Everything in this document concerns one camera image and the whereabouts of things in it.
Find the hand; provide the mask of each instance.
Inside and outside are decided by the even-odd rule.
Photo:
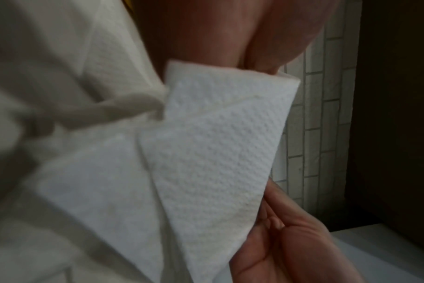
[[[302,53],[339,0],[133,0],[159,75],[168,59],[276,73]]]
[[[268,180],[257,222],[230,262],[234,283],[363,283],[326,227]]]

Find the white cloth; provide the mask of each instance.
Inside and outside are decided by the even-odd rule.
[[[136,30],[112,2],[15,4],[32,15],[61,64],[37,54],[0,62],[28,87],[24,99],[6,86],[10,73],[0,75],[2,89],[22,100],[1,114],[39,113],[52,134],[27,142],[11,135],[3,148],[20,148],[21,165],[37,169],[0,205],[0,282],[211,282],[254,223],[299,80],[172,62],[164,103],[163,87],[146,75],[154,72],[146,71]],[[64,29],[71,45],[52,27],[76,17],[84,28]],[[103,31],[123,35],[111,40]],[[96,104],[96,97],[109,100]]]

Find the tile wall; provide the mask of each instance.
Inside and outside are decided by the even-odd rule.
[[[344,208],[361,9],[361,1],[341,1],[307,50],[285,66],[302,84],[272,178],[318,218]]]

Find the folded paper napkin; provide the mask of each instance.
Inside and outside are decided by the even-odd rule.
[[[182,62],[169,64],[165,81],[163,119],[25,145],[40,166],[16,207],[27,209],[31,195],[43,200],[151,282],[212,282],[254,224],[300,81]],[[65,237],[76,242],[76,233]]]

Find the skin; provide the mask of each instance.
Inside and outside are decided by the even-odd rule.
[[[275,74],[318,35],[339,0],[133,0],[156,72],[169,59]],[[234,283],[364,282],[316,218],[268,181],[230,262]]]
[[[169,59],[269,74],[301,54],[339,0],[133,0],[155,70]]]
[[[230,262],[234,283],[363,283],[327,228],[269,180],[257,222]]]

